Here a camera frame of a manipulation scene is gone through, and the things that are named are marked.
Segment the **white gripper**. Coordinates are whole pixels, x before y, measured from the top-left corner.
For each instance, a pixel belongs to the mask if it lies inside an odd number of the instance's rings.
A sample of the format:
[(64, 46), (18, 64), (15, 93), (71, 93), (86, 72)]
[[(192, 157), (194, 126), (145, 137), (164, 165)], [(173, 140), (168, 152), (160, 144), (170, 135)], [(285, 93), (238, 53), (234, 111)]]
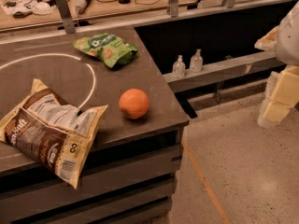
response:
[(275, 51), (277, 59), (288, 64), (283, 71), (272, 72), (267, 79), (257, 122), (261, 127), (272, 128), (299, 103), (299, 2), (279, 27), (256, 41), (254, 48)]

